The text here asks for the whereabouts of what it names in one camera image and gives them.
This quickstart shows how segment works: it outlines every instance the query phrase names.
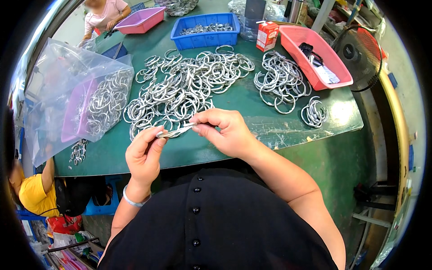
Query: yellow shirt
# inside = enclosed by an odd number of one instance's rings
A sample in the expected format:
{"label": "yellow shirt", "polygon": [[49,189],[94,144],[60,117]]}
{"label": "yellow shirt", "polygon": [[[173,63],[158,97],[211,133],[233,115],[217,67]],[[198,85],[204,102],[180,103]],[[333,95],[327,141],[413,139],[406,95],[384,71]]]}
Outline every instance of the yellow shirt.
{"label": "yellow shirt", "polygon": [[[49,209],[57,208],[54,183],[50,190],[45,193],[42,186],[42,175],[37,174],[26,178],[21,183],[19,200],[30,212],[39,215]],[[41,216],[59,216],[57,209],[41,214]]]}

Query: pink container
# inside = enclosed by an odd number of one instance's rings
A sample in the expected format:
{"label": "pink container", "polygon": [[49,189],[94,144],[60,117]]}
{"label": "pink container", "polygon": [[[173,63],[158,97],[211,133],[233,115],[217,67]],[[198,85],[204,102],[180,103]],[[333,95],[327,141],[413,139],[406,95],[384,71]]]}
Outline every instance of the pink container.
{"label": "pink container", "polygon": [[165,8],[162,6],[138,10],[117,24],[114,29],[122,34],[144,34],[163,20]]}
{"label": "pink container", "polygon": [[[73,139],[82,138],[81,135],[87,134],[87,112],[86,108],[89,103],[89,99],[93,92],[98,88],[98,84],[95,79],[87,81],[72,90],[72,94],[67,104],[66,113],[64,115],[63,129],[61,132],[61,141],[63,143],[71,141]],[[84,96],[83,111],[79,117],[78,130],[75,130],[75,117],[77,114],[76,108],[81,103],[81,98]]]}
{"label": "pink container", "polygon": [[[282,46],[302,69],[315,91],[334,89],[353,84],[353,77],[346,69],[342,60],[317,32],[307,27],[291,25],[281,25],[279,27],[279,32],[281,33],[280,42]],[[314,47],[314,52],[321,56],[324,64],[336,74],[340,80],[339,83],[328,84],[321,79],[312,63],[299,48],[300,44],[303,42]]]}

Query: red basket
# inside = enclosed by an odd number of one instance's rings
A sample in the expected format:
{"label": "red basket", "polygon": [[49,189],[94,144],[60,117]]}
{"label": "red basket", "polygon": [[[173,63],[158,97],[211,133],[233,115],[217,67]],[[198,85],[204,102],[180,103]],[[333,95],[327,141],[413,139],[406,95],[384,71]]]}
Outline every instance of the red basket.
{"label": "red basket", "polygon": [[[333,49],[319,36],[319,34],[307,27],[281,25],[282,46],[288,51],[294,61],[302,69],[315,91],[323,89],[334,89],[353,84],[353,77]],[[339,83],[325,83],[312,63],[306,58],[299,46],[306,42],[314,47],[314,52],[323,58],[324,64],[339,78]]]}

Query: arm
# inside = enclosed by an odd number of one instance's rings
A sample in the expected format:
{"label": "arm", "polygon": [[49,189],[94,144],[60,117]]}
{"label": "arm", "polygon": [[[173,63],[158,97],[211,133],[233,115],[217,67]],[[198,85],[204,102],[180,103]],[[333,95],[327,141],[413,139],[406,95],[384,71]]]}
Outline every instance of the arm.
{"label": "arm", "polygon": [[[256,140],[237,111],[210,109],[194,115],[190,122],[198,123],[193,130],[219,151],[247,162],[321,236],[337,267],[344,269],[342,236],[324,205],[318,185],[307,172]],[[218,126],[221,131],[205,123]]]}
{"label": "arm", "polygon": [[47,160],[44,170],[42,171],[42,186],[45,193],[48,193],[54,182],[54,159]]}
{"label": "arm", "polygon": [[[156,139],[156,134],[163,130],[163,126],[159,126],[141,131],[126,150],[126,162],[132,175],[126,188],[126,196],[135,203],[148,200],[150,186],[159,175],[159,158],[166,139]],[[129,204],[124,198],[121,199],[114,214],[111,236],[105,251],[111,240],[133,220],[139,210],[140,208]]]}
{"label": "arm", "polygon": [[91,39],[91,38],[92,38],[92,34],[90,33],[90,34],[84,35],[83,40],[87,40],[87,39]]}
{"label": "arm", "polygon": [[119,21],[121,21],[121,20],[123,20],[124,18],[126,18],[126,17],[131,13],[131,12],[132,12],[132,11],[130,10],[130,7],[129,7],[129,6],[126,6],[126,7],[121,11],[121,14],[120,14],[118,17],[116,17],[114,20],[110,21],[110,22],[107,24],[107,30],[109,31],[109,30],[113,29],[114,26],[115,26],[116,24],[118,24]]}
{"label": "arm", "polygon": [[83,40],[91,39],[94,27],[89,22],[88,14],[84,19],[84,37]]}
{"label": "arm", "polygon": [[345,244],[324,205],[321,190],[314,179],[262,143],[256,149],[255,155],[245,158],[245,161],[274,193],[314,228],[326,244],[337,267],[344,269]]}

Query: woman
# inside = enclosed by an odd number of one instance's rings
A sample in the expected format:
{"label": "woman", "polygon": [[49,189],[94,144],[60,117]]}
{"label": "woman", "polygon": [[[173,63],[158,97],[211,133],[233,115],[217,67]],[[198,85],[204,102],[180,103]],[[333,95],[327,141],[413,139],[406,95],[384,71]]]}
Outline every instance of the woman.
{"label": "woman", "polygon": [[41,174],[24,178],[15,159],[9,175],[9,187],[15,203],[38,216],[81,215],[92,196],[98,205],[110,203],[111,187],[103,176],[54,179],[54,160],[50,158]]}
{"label": "woman", "polygon": [[83,40],[90,39],[94,28],[101,33],[114,28],[130,13],[130,7],[123,0],[86,0],[90,12],[86,15]]}
{"label": "woman", "polygon": [[256,140],[236,111],[210,109],[190,122],[264,182],[201,170],[152,197],[166,139],[155,138],[162,126],[141,131],[126,151],[131,178],[100,269],[344,269],[342,236],[305,171]]}

